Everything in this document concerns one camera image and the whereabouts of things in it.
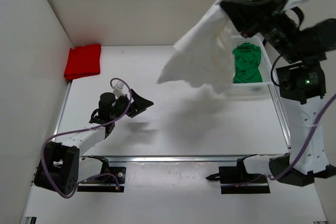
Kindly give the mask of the white t-shirt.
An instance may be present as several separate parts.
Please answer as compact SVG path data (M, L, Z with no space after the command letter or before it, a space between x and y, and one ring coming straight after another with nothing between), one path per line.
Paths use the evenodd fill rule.
M216 2L198 23L174 44L174 54L164 65L158 84L184 81L192 88L209 85L217 94L229 90L235 76L230 21Z

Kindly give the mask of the red t-shirt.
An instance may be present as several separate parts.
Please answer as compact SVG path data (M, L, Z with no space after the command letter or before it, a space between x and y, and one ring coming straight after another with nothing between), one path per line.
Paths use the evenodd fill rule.
M100 44L71 48L64 72L66 81L100 74L100 55Z

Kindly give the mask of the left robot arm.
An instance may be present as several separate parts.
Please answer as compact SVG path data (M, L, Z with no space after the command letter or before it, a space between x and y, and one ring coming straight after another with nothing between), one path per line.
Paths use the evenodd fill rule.
M104 157L84 154L97 143L105 140L114 130L116 121L124 116L133 118L154 103L139 96L133 89L129 94L121 90L100 95L98 108L90 116L92 127L67 132L70 138L63 142L47 140L40 153L40 162L34 185L55 191L63 198L70 198L80 183L88 180L119 181L109 169Z

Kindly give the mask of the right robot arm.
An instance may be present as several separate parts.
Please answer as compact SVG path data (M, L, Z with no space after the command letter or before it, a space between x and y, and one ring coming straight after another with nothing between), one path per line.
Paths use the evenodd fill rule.
M281 156L252 155L238 160L236 177L247 182L255 174L283 184L305 186L315 178L335 175L326 156L320 120L331 105L324 102L321 61L335 50L335 19L300 29L303 12L292 0L222 0L221 9L245 38L261 34L287 65L271 69L279 88L290 131L291 148ZM298 22L286 14L294 11Z

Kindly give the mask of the green t-shirt in basket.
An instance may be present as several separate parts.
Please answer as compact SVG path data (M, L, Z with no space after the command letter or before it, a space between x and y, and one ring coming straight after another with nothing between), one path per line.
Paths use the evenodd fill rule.
M262 76L259 71L261 49L249 42L243 43L233 50L235 56L235 76L233 83L259 83Z

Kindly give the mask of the white plastic basket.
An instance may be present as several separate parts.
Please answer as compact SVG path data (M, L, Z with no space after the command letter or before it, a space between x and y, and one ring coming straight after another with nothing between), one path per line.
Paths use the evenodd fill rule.
M259 37L232 36L236 73L227 96L238 100L271 97L271 62Z

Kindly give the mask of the aluminium table edge rail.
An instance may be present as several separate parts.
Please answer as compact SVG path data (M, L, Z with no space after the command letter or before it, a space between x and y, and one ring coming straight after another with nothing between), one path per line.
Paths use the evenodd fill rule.
M213 162L236 162L238 159L247 157L248 155L187 155L187 156L103 156L110 163L181 163L181 162L197 162L197 163L213 163Z

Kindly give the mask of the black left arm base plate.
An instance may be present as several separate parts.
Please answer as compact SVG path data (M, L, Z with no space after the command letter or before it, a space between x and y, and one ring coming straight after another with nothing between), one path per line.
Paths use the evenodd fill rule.
M82 181L77 187L78 192L90 193L122 193L126 179L126 167L109 166L102 169L99 176Z

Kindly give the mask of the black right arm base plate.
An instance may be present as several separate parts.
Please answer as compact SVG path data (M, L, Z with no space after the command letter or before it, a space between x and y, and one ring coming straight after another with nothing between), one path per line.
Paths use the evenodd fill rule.
M239 158L236 166L220 166L219 172L207 176L205 179L220 182L221 194L269 194L270 188L266 176L249 174L244 160L253 155Z

